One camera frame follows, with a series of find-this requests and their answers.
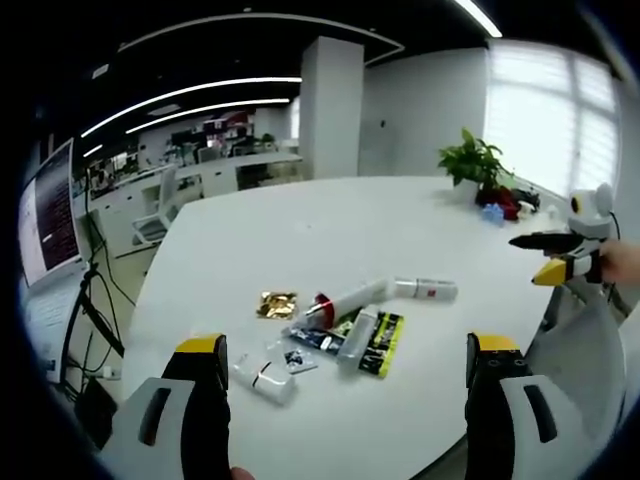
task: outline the cable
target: cable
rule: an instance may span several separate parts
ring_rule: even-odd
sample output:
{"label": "cable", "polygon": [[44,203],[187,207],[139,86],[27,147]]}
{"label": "cable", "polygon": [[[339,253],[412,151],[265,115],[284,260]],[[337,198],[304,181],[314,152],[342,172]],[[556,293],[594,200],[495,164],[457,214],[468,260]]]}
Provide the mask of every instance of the cable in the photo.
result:
{"label": "cable", "polygon": [[70,390],[66,384],[64,386],[63,393],[64,393],[64,396],[67,397],[67,399],[72,403],[76,403],[78,401],[78,394],[73,390]]}
{"label": "cable", "polygon": [[98,373],[100,370],[102,370],[102,367],[104,367],[104,364],[107,363],[107,358],[109,358],[109,354],[111,353],[111,345],[109,345],[109,348],[107,349],[107,353],[104,356],[104,358],[102,359],[102,361],[100,362],[100,365],[98,365],[96,368],[84,368],[82,370],[82,372],[86,375],[87,373]]}
{"label": "cable", "polygon": [[[116,336],[118,337],[118,341],[121,342],[122,339],[120,338],[120,327],[118,326],[118,317],[116,316],[116,309],[113,306],[113,298],[111,297],[111,292],[109,291],[107,281],[104,279],[104,276],[100,272],[96,272],[96,276],[102,281],[102,285],[104,285],[104,289],[107,291],[107,298],[109,299],[109,306],[111,307],[111,315],[113,316],[113,325],[115,326],[115,329],[116,329]],[[107,322],[102,312],[98,310],[96,311],[102,316],[102,318],[105,320],[105,323],[109,324],[109,322]]]}
{"label": "cable", "polygon": [[[89,263],[93,263],[93,260],[96,256],[96,254],[98,253],[98,251],[100,250],[100,248],[102,246],[104,246],[104,257],[105,260],[107,262],[107,272],[109,274],[109,280],[111,280],[111,283],[113,283],[113,286],[116,287],[116,289],[122,294],[122,296],[124,296],[124,298],[126,298],[129,303],[131,305],[133,305],[134,307],[136,306],[136,303],[131,300],[131,297],[129,295],[126,294],[126,292],[124,290],[122,290],[122,288],[120,288],[120,285],[117,284],[117,282],[115,281],[115,279],[113,278],[113,272],[111,271],[111,262],[109,261],[109,247],[107,246],[107,241],[104,239],[104,237],[102,236],[102,234],[100,233],[100,230],[98,229],[96,223],[93,220],[93,217],[89,214],[89,183],[90,183],[90,179],[89,179],[89,170],[86,170],[87,175],[86,175],[86,185],[85,185],[85,196],[84,196],[84,209],[85,209],[85,214],[89,220],[89,248],[91,249],[91,259],[89,260]],[[93,227],[93,230],[95,231],[95,233],[98,235],[98,239],[100,241],[100,245],[97,248],[94,248],[94,246],[92,245],[92,239],[93,239],[93,235],[91,233],[91,228]]]}
{"label": "cable", "polygon": [[126,298],[129,303],[131,305],[133,305],[134,307],[136,306],[136,302],[134,302],[133,300],[131,300],[131,297],[129,297],[129,295],[127,295],[124,290],[122,290],[120,288],[120,285],[118,285],[116,283],[116,281],[113,279],[113,273],[111,273],[111,264],[109,263],[109,249],[107,248],[107,243],[104,243],[104,249],[105,249],[105,255],[104,258],[107,260],[107,273],[109,273],[109,280],[111,280],[111,283],[113,283],[113,286],[116,287],[116,289],[122,294],[122,296],[124,298]]}
{"label": "cable", "polygon": [[84,379],[86,377],[86,375],[84,374],[84,371],[87,368],[87,361],[89,360],[89,349],[91,348],[92,341],[93,341],[93,332],[91,332],[91,334],[89,335],[89,341],[87,342],[87,349],[84,352],[84,359],[82,360],[82,367],[80,367],[82,369],[82,378],[81,378],[82,384],[80,385],[80,393],[84,393],[84,387],[86,386],[86,383],[84,382]]}
{"label": "cable", "polygon": [[618,217],[616,217],[616,214],[613,212],[609,212],[609,215],[611,215],[611,218],[613,218],[613,223],[616,224],[616,233],[618,235],[618,240],[620,240],[621,235],[620,235],[620,224],[618,223]]}
{"label": "cable", "polygon": [[[622,236],[620,235],[620,224],[618,223],[618,217],[616,217],[616,214],[613,212],[609,212],[609,215],[611,215],[611,218],[613,218],[613,223],[615,223],[616,225],[616,234],[618,235],[618,240],[620,240]],[[609,287],[609,296],[607,298],[607,303],[611,303],[611,299],[613,298],[613,291],[615,289],[616,289],[616,282],[613,282],[611,284],[611,287]]]}

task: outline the white tube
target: white tube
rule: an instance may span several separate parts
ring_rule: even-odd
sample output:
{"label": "white tube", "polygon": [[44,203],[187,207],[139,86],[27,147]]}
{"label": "white tube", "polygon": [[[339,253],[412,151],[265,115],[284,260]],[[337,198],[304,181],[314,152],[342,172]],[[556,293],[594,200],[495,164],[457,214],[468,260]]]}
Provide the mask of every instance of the white tube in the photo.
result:
{"label": "white tube", "polygon": [[377,307],[370,305],[358,313],[355,323],[338,351],[338,362],[356,370],[378,321]]}
{"label": "white tube", "polygon": [[386,300],[387,286],[388,281],[382,279],[374,282],[364,282],[347,295],[336,299],[328,298],[324,294],[318,294],[316,303],[305,314],[308,318],[308,323],[310,326],[331,328],[335,320],[343,315],[372,303]]}
{"label": "white tube", "polygon": [[454,282],[446,280],[396,277],[393,284],[392,295],[397,298],[418,298],[450,302],[458,296],[458,286]]}

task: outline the window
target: window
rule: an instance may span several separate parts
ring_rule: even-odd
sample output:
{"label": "window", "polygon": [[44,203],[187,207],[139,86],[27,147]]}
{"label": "window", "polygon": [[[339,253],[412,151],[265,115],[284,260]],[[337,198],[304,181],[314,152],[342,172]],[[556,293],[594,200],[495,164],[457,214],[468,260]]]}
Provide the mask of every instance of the window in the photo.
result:
{"label": "window", "polygon": [[557,195],[615,186],[618,110],[608,68],[545,45],[493,42],[484,136],[507,169]]}

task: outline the computer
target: computer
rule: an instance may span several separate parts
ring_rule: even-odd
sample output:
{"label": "computer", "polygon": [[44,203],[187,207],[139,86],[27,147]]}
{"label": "computer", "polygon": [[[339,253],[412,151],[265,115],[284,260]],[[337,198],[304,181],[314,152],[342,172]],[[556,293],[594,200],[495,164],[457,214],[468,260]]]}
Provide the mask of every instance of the computer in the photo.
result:
{"label": "computer", "polygon": [[20,198],[18,242],[24,320],[47,380],[60,383],[69,324],[87,271],[71,201],[73,139],[41,165]]}

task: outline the person's hand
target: person's hand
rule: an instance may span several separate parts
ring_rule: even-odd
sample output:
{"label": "person's hand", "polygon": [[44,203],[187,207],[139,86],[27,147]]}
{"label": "person's hand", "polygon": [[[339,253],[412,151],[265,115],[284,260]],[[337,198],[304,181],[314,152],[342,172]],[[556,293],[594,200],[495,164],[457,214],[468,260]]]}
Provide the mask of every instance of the person's hand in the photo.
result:
{"label": "person's hand", "polygon": [[600,247],[602,278],[609,283],[640,283],[640,246],[607,240]]}
{"label": "person's hand", "polygon": [[233,467],[231,469],[231,478],[233,480],[256,480],[253,475],[240,467]]}

